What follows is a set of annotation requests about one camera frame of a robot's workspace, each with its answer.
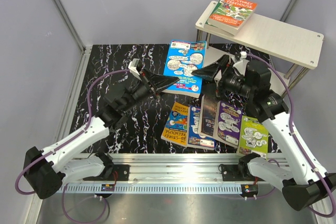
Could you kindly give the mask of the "blue 26-storey treehouse book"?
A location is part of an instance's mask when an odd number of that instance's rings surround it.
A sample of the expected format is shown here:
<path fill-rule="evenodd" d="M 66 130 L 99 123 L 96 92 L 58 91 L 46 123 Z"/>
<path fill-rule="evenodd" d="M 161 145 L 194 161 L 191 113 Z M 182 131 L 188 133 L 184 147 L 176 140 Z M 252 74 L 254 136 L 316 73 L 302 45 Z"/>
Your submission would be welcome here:
<path fill-rule="evenodd" d="M 165 89 L 165 93 L 187 95 L 193 98 L 200 96 L 202 79 L 192 75 L 192 72 L 203 68 L 206 47 L 206 41 L 171 41 L 163 74 L 178 77 L 180 80 Z"/>

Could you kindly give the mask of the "green 104-storey treehouse book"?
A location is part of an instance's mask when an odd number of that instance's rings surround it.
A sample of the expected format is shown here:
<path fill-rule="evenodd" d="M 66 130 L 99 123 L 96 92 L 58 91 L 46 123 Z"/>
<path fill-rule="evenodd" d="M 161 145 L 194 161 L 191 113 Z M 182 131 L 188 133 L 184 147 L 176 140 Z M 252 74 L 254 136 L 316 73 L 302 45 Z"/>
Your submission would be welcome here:
<path fill-rule="evenodd" d="M 236 35 L 238 33 L 237 20 L 231 14 L 230 6 L 225 3 L 225 0 L 219 0 L 206 23 L 232 35 Z"/>

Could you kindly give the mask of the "dark tale of two cities book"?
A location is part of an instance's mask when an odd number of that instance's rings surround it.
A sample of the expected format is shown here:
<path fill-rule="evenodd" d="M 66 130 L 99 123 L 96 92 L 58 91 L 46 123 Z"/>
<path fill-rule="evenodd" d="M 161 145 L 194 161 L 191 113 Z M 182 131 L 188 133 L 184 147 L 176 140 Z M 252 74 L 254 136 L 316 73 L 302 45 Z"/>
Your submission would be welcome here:
<path fill-rule="evenodd" d="M 213 137 L 218 101 L 210 95 L 203 95 L 199 118 L 199 135 Z"/>

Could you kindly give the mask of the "orange 78-storey treehouse book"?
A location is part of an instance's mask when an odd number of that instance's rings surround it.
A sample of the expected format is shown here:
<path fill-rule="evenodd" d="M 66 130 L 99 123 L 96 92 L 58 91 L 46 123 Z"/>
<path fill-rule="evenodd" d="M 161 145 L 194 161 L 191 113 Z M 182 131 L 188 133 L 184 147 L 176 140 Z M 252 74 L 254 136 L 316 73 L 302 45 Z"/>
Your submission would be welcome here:
<path fill-rule="evenodd" d="M 230 6 L 231 16 L 237 20 L 238 31 L 243 27 L 244 23 L 255 12 L 257 3 L 248 0 L 225 0 Z"/>

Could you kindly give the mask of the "purple treehouse book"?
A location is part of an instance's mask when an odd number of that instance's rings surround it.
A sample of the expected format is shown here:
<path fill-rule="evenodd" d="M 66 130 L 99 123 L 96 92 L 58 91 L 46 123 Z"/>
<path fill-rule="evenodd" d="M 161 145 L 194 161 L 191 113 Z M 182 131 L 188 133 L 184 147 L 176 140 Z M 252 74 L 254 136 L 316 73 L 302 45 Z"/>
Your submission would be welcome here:
<path fill-rule="evenodd" d="M 213 138 L 219 142 L 238 147 L 243 112 L 227 102 L 217 104 Z"/>

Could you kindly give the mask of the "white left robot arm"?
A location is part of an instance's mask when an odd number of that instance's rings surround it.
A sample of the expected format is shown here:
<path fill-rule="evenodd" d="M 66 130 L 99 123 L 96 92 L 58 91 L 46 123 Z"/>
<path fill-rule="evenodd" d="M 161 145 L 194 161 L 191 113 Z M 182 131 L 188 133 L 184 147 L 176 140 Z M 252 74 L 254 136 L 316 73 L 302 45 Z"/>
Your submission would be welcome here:
<path fill-rule="evenodd" d="M 26 152 L 23 176 L 40 199 L 49 198 L 62 185 L 76 180 L 117 177 L 113 159 L 108 154 L 96 153 L 79 161 L 73 161 L 73 157 L 123 127 L 128 120 L 127 113 L 137 104 L 148 97 L 160 98 L 165 89 L 179 80 L 146 69 L 140 70 L 138 77 L 133 87 L 117 84 L 110 88 L 99 111 L 89 113 L 88 122 L 81 128 L 42 150 L 34 146 Z"/>

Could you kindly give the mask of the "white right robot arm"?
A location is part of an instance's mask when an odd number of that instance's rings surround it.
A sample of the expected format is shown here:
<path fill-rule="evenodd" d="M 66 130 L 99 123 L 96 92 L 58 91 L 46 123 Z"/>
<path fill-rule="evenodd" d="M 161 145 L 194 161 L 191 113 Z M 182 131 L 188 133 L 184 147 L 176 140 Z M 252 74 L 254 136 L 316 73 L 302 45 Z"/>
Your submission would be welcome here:
<path fill-rule="evenodd" d="M 311 206 L 326 197 L 330 198 L 332 211 L 320 214 L 325 218 L 335 215 L 335 173 L 328 172 L 314 157 L 293 122 L 293 105 L 287 106 L 283 98 L 272 91 L 270 79 L 279 73 L 263 59 L 250 54 L 245 73 L 238 74 L 235 65 L 244 56 L 223 55 L 216 62 L 194 70 L 192 74 L 204 80 L 214 80 L 217 73 L 216 96 L 224 91 L 246 98 L 247 111 L 270 133 L 280 147 L 290 171 L 266 161 L 259 154 L 251 153 L 239 159 L 238 176 L 243 180 L 260 178 L 282 192 L 287 204 L 296 211 Z"/>

